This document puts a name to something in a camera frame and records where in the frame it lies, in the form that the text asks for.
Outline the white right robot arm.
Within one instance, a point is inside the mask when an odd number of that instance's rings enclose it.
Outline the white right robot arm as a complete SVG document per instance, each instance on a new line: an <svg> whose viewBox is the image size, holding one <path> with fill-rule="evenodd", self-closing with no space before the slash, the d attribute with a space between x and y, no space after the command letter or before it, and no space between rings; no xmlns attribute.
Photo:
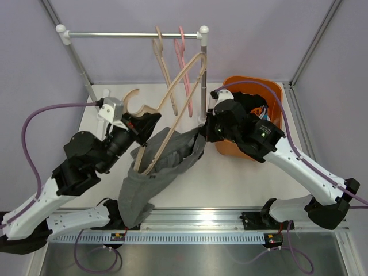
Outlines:
<svg viewBox="0 0 368 276"><path fill-rule="evenodd" d="M206 141L230 140L241 152L259 163L272 163L309 191L309 195L300 198L268 200L260 212L260 221L266 228L307 217L316 225L333 230L345 219L359 182L332 176L293 147L284 131L272 122L247 113L240 103L226 99L208 109L202 131Z"/></svg>

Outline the blue orange patterned shorts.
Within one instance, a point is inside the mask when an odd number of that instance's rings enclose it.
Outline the blue orange patterned shorts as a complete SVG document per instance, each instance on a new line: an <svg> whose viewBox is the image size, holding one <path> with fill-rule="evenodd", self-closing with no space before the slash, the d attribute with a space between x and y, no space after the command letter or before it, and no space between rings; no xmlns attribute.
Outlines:
<svg viewBox="0 0 368 276"><path fill-rule="evenodd" d="M256 115L259 119L271 121L271 118L268 115L268 106L266 105L252 109L251 113Z"/></svg>

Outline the grey shorts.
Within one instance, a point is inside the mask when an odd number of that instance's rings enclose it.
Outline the grey shorts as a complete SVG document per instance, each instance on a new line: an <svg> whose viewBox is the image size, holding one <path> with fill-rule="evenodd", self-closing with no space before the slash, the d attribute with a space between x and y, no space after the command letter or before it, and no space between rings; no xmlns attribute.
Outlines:
<svg viewBox="0 0 368 276"><path fill-rule="evenodd" d="M174 131L153 169L144 175L141 172L148 167L170 128L162 129L148 140L140 170L136 172L132 162L118 196L118 209L126 227L133 228L144 221L155 207L150 199L202 157L206 140L200 129L198 126L183 133Z"/></svg>

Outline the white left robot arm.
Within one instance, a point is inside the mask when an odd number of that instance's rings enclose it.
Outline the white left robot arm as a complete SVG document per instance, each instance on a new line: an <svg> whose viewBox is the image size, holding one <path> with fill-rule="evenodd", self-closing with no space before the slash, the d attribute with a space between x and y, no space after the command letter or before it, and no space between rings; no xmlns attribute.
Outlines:
<svg viewBox="0 0 368 276"><path fill-rule="evenodd" d="M30 198L33 205L23 214L16 210L1 213L1 222L7 224L1 236L1 252L29 254L44 247L49 239L81 229L124 229L117 200L65 215L55 215L54 211L98 184L99 175L109 173L134 142L144 145L160 118L160 113L140 117L125 113L121 118L125 128L114 126L104 140L88 131L74 134L64 146L65 161L53 170L40 195Z"/></svg>

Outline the black shorts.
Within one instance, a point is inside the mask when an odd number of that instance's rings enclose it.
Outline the black shorts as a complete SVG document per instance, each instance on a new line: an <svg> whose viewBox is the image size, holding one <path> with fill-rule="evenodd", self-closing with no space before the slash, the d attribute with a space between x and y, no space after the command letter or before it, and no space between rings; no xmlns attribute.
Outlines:
<svg viewBox="0 0 368 276"><path fill-rule="evenodd" d="M244 94L242 92L233 93L234 100L242 105L246 113L250 113L256 108L268 106L266 100L260 95Z"/></svg>

